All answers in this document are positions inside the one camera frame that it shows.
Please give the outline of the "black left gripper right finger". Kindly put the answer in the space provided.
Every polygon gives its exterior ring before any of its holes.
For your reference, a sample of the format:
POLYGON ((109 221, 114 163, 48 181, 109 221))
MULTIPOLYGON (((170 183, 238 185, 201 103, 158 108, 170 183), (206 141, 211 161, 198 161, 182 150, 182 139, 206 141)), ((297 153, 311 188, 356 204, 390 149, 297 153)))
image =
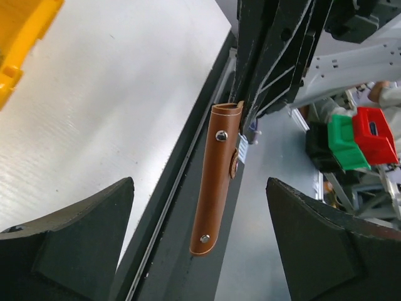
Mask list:
POLYGON ((400 231, 273 177, 266 196, 292 300, 400 300, 400 231))

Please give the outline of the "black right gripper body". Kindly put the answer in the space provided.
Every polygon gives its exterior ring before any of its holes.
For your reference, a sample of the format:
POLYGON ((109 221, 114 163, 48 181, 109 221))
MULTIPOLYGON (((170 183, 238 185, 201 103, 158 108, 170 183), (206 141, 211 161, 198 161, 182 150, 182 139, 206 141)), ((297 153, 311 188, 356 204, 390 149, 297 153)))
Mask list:
POLYGON ((333 1, 325 31, 338 41, 360 44, 400 15, 400 1, 333 1))

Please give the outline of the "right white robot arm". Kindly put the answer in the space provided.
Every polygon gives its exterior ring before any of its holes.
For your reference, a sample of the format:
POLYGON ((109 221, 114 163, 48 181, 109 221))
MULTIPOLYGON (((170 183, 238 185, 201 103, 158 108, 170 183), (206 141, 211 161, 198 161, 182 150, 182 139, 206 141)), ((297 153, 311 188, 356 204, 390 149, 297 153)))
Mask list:
POLYGON ((399 1, 239 1, 241 125, 287 104, 400 77, 399 1))

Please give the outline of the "brown leather card holder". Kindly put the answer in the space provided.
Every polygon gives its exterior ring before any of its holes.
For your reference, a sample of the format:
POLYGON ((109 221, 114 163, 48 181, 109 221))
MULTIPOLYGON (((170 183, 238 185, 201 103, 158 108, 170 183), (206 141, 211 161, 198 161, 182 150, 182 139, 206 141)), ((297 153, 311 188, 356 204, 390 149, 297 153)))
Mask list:
POLYGON ((243 102, 211 107, 202 179, 190 239, 190 253, 204 256, 217 242, 230 180, 237 172, 239 135, 243 102))

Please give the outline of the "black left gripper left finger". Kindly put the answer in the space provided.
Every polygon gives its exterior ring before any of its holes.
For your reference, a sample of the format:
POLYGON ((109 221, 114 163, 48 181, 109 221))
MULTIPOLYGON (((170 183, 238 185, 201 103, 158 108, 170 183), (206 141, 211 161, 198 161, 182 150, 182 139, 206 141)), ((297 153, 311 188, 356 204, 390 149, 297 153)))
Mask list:
POLYGON ((1 232, 1 300, 108 300, 134 198, 126 177, 1 232))

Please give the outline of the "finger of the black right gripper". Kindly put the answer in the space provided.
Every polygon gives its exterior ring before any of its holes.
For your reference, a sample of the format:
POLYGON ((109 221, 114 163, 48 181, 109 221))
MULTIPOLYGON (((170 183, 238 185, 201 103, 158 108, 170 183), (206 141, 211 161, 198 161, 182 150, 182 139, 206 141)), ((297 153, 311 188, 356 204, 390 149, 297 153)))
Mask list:
POLYGON ((249 91, 246 119, 293 103, 325 27, 331 1, 278 1, 249 91))
POLYGON ((243 102, 241 120, 246 119, 250 104, 249 91, 256 72, 264 40, 270 29, 279 2, 276 0, 247 0, 237 2, 237 59, 230 101, 243 102))

